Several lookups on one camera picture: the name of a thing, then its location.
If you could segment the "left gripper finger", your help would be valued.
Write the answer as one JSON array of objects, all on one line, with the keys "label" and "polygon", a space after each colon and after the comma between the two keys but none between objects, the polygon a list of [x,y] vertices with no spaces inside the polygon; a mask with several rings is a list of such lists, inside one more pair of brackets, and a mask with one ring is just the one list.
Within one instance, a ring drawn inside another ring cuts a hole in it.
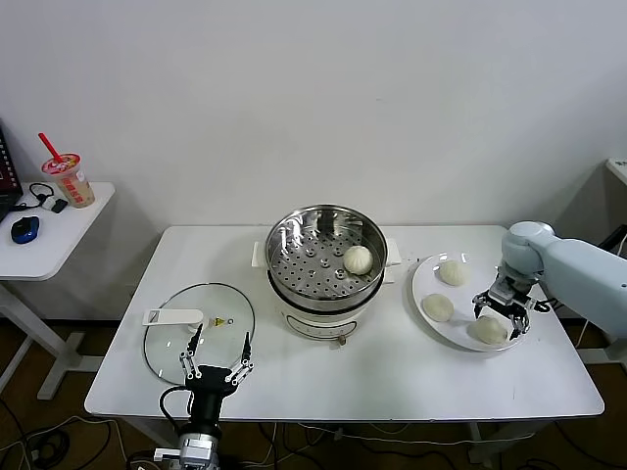
[{"label": "left gripper finger", "polygon": [[179,362],[185,374],[186,380],[200,379],[202,373],[195,359],[195,353],[201,339],[202,326],[199,325],[191,336],[185,350],[179,355]]},{"label": "left gripper finger", "polygon": [[250,333],[247,332],[240,362],[231,370],[231,373],[225,378],[225,382],[230,385],[239,385],[250,374],[253,368],[251,338]]}]

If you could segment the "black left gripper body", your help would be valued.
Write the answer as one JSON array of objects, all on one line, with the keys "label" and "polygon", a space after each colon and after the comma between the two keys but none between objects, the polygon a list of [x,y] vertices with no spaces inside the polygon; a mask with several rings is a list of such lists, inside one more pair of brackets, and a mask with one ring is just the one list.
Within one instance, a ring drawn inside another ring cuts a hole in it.
[{"label": "black left gripper body", "polygon": [[223,367],[201,365],[200,376],[185,380],[185,389],[192,396],[190,422],[194,425],[216,425],[222,402],[234,394],[232,371]]}]

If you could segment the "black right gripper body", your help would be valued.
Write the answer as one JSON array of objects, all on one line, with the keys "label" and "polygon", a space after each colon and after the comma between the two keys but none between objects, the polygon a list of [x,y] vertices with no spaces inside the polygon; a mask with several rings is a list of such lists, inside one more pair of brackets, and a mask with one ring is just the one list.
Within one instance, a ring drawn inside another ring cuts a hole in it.
[{"label": "black right gripper body", "polygon": [[525,316],[532,286],[531,279],[498,276],[487,291],[488,307],[502,316]]}]

